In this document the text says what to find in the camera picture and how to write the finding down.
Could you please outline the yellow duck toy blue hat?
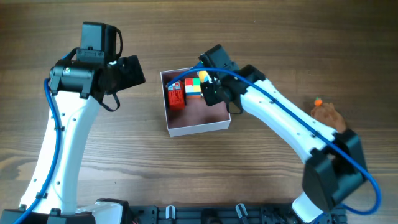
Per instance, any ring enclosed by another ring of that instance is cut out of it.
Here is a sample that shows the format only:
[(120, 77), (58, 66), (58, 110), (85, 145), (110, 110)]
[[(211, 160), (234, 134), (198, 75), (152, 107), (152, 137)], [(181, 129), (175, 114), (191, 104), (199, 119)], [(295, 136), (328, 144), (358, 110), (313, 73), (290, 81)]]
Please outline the yellow duck toy blue hat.
[(208, 72), (204, 70), (197, 72), (197, 75), (202, 83), (208, 82), (210, 79)]

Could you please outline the multicoloured puzzle cube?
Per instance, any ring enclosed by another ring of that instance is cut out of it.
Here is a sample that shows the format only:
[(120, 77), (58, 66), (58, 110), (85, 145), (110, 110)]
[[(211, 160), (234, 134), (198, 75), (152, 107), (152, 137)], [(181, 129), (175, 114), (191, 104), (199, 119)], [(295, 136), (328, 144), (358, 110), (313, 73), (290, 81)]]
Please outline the multicoloured puzzle cube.
[(201, 98), (201, 81), (199, 78), (186, 78), (184, 84), (187, 98)]

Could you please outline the red toy truck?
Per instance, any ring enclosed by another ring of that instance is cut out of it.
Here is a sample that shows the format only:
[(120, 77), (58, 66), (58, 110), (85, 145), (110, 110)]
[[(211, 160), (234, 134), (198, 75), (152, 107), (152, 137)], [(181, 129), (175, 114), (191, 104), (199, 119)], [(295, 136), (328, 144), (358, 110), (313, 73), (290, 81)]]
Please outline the red toy truck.
[(167, 87), (169, 108), (171, 110), (183, 110), (185, 108), (184, 85), (179, 80)]

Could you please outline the brown plush capybara toy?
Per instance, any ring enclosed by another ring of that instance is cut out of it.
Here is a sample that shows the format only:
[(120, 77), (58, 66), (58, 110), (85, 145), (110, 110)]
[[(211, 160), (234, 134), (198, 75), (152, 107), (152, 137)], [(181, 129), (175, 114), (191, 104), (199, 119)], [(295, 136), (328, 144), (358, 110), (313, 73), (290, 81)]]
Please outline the brown plush capybara toy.
[(347, 129), (344, 118), (335, 110), (333, 103), (324, 103), (321, 98), (316, 98), (314, 105), (315, 107), (310, 112), (312, 118), (335, 129), (339, 133), (343, 133)]

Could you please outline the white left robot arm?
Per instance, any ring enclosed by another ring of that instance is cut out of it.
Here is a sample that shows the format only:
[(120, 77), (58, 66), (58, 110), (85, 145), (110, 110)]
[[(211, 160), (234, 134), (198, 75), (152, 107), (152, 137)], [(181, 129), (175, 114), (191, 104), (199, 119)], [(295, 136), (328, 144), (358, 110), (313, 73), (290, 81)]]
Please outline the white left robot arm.
[(138, 58), (122, 51), (117, 27), (84, 22), (80, 46), (50, 69), (44, 80), (50, 111), (37, 165), (19, 207), (4, 210), (2, 223), (132, 223), (125, 200), (77, 205), (83, 153), (104, 97), (146, 80)]

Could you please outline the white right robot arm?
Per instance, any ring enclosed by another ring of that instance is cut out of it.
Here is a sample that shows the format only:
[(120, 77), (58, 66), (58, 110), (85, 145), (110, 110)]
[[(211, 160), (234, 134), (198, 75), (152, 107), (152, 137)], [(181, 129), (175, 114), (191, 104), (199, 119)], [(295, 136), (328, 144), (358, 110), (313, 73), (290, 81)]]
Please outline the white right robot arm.
[(283, 95), (252, 65), (238, 67), (221, 45), (199, 56), (199, 68), (210, 80), (203, 84), (206, 104), (233, 103), (278, 134), (304, 164), (302, 194), (292, 210), (305, 223), (332, 211), (365, 183), (373, 182), (359, 136), (316, 121)]

